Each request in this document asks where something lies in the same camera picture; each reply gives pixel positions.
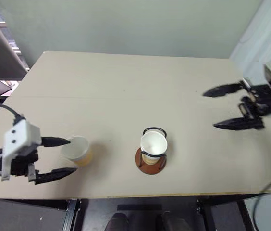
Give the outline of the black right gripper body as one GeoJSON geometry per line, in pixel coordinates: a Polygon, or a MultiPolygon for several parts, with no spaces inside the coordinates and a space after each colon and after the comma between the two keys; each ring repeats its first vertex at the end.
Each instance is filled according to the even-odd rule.
{"type": "Polygon", "coordinates": [[[239,82],[241,88],[248,93],[241,98],[238,105],[245,118],[258,118],[271,114],[271,88],[264,85],[248,85],[245,81],[239,82]]]}

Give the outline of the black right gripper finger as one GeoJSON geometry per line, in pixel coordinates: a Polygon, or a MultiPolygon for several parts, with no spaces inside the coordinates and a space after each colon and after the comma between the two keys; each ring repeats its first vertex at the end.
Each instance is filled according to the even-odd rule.
{"type": "Polygon", "coordinates": [[[234,131],[248,130],[248,129],[261,130],[265,128],[264,123],[260,117],[232,118],[232,119],[215,123],[213,124],[213,126],[219,129],[234,130],[234,131]]]}
{"type": "Polygon", "coordinates": [[[202,94],[204,97],[222,97],[227,94],[235,93],[241,89],[245,88],[245,84],[242,81],[239,81],[238,83],[232,83],[232,84],[225,84],[225,85],[219,85],[212,89],[207,90],[202,94]]]}

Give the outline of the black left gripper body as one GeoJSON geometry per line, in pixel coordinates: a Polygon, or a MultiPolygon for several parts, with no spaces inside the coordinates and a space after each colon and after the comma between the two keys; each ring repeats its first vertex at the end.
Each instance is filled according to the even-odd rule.
{"type": "Polygon", "coordinates": [[[35,162],[38,161],[38,151],[34,149],[26,156],[17,156],[11,162],[11,175],[28,177],[29,182],[35,182],[37,171],[35,162]]]}

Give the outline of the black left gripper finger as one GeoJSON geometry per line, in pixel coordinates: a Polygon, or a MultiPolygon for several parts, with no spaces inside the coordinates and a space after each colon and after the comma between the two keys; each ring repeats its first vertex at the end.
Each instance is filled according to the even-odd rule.
{"type": "Polygon", "coordinates": [[[39,171],[36,170],[35,185],[60,180],[64,177],[71,175],[75,171],[77,171],[77,168],[75,167],[54,169],[49,173],[43,173],[43,174],[39,174],[39,171]]]}
{"type": "Polygon", "coordinates": [[[59,137],[41,137],[41,141],[41,146],[44,147],[58,147],[71,143],[69,140],[59,137]]]}

